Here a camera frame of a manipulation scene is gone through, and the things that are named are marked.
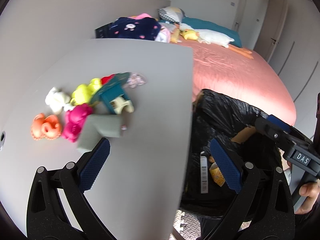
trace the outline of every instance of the finger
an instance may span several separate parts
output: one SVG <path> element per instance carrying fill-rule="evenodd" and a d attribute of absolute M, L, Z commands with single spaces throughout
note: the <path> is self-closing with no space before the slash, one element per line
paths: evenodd
<path fill-rule="evenodd" d="M 306 214 L 312 210 L 320 192 L 320 187 L 318 183 L 312 182 L 303 185 L 300 188 L 299 194 L 301 196 L 307 197 L 301 207 L 297 210 L 296 214 Z"/>

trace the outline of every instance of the gray tabletop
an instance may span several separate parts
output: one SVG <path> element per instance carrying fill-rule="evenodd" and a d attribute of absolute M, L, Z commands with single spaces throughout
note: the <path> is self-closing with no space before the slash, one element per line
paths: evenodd
<path fill-rule="evenodd" d="M 71 93 L 92 78 L 138 72 L 148 83 L 126 89 L 135 112 L 124 115 L 128 130 L 110 138 L 111 153 L 92 189 L 84 194 L 116 238 L 168 239 L 178 208 L 191 127 L 192 50 L 154 41 L 88 40 L 56 62 L 27 90 L 7 120 L 0 152 L 0 201 L 26 233 L 26 210 L 36 169 L 61 169 L 77 161 L 76 143 L 34 141 L 33 118 L 52 114 L 44 99 L 55 86 Z M 63 191 L 60 197 L 78 227 Z"/>

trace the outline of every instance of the navy blue blanket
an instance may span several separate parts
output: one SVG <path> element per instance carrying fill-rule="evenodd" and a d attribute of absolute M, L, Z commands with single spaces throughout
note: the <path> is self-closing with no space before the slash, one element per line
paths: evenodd
<path fill-rule="evenodd" d="M 160 28 L 160 24 L 153 18 L 135 20 L 121 17 L 110 26 L 109 38 L 154 41 Z"/>

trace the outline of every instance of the pink bedsheet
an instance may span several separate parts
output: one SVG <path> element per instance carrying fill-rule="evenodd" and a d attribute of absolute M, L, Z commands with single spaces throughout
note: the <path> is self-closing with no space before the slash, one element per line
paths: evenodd
<path fill-rule="evenodd" d="M 179 43 L 193 48 L 193 99 L 207 88 L 273 114 L 289 125 L 296 121 L 293 100 L 271 66 L 256 52 L 254 59 L 214 44 Z"/>

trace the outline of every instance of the magenta toy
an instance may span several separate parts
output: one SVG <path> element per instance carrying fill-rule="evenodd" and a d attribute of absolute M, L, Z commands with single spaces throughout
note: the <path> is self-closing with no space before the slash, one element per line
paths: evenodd
<path fill-rule="evenodd" d="M 66 124 L 61 136 L 70 142 L 75 142 L 81 133 L 87 116 L 90 114 L 92 114 L 92 108 L 88 104 L 78 105 L 73 110 L 68 110 L 66 112 Z"/>

